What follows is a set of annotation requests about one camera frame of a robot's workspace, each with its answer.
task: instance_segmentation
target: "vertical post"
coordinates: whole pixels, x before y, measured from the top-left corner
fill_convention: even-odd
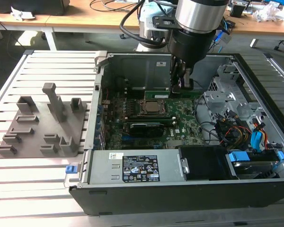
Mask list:
[[[55,44],[55,40],[56,40],[56,36],[54,32],[50,32],[50,31],[45,31],[44,32],[46,35],[46,39],[47,39],[47,43],[49,45],[49,49],[51,51],[56,51],[56,44]]]
[[[59,101],[59,97],[57,97],[55,90],[56,85],[54,83],[44,83],[42,88],[42,91],[48,96],[51,108],[55,112],[58,122],[63,122],[66,120],[66,116],[63,113],[63,104]]]

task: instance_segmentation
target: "power supply label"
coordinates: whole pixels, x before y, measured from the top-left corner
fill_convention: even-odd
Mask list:
[[[123,156],[123,181],[160,181],[159,164],[156,155]]]

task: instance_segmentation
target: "green circuit board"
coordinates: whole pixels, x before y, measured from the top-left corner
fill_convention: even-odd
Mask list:
[[[164,100],[168,113],[176,116],[177,124],[165,127],[161,137],[133,139],[130,145],[124,142],[124,139],[129,137],[129,134],[124,132],[126,123],[124,104],[130,100],[125,98],[111,100],[114,105],[114,119],[109,123],[110,138],[106,143],[106,149],[167,149],[178,145],[204,144],[200,127],[194,117],[194,103],[199,96],[198,94],[192,98],[151,99],[158,102]]]

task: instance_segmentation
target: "black box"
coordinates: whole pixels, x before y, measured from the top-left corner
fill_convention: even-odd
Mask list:
[[[70,0],[0,0],[0,13],[10,13],[11,7],[33,14],[61,16]]]

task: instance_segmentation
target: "motherboard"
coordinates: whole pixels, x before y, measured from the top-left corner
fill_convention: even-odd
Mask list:
[[[181,98],[145,92],[143,99],[120,96],[106,105],[106,149],[166,149],[204,144],[195,120],[199,93]]]

